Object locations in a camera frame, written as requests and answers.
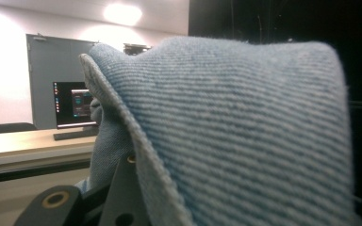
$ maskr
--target chair backrest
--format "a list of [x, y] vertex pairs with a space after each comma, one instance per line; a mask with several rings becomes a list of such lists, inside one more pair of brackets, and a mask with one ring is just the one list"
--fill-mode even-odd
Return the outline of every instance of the chair backrest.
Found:
[[34, 124], [28, 122], [16, 122], [0, 124], [0, 134], [37, 130]]

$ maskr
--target ceiling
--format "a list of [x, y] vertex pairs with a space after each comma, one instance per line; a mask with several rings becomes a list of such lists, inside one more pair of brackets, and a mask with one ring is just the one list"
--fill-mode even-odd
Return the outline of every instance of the ceiling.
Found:
[[109, 23], [104, 9], [110, 3], [137, 6], [142, 17], [135, 27], [188, 34], [189, 0], [0, 0], [0, 5]]

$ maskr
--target monitor stand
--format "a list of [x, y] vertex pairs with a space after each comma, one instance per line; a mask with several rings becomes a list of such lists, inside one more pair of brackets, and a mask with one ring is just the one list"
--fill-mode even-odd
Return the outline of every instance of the monitor stand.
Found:
[[82, 131], [54, 134], [54, 140], [82, 138], [82, 137], [94, 137], [99, 133], [99, 126], [85, 126]]

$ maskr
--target ceiling light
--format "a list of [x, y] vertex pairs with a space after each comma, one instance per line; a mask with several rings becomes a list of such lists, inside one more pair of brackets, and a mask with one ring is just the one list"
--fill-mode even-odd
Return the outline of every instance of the ceiling light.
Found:
[[133, 6], [111, 4], [106, 7], [105, 18], [116, 24], [134, 25], [142, 16], [142, 11]]

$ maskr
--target monitor screen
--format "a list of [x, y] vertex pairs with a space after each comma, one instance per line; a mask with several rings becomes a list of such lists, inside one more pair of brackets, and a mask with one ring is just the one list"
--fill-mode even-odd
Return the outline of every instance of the monitor screen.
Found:
[[93, 99], [84, 82], [54, 82], [58, 129], [97, 125], [91, 120]]

